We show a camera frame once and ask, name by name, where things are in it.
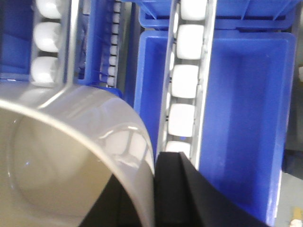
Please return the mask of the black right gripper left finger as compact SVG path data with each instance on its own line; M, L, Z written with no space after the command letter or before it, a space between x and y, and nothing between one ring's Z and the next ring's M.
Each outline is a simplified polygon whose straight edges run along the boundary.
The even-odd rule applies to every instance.
M140 227L136 209L124 187L112 175L87 213L81 227Z

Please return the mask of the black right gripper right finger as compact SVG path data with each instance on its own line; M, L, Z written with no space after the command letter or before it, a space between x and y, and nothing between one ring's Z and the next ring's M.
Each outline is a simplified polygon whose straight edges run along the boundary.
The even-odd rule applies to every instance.
M216 190L183 152L158 155L154 201L158 227L266 226Z

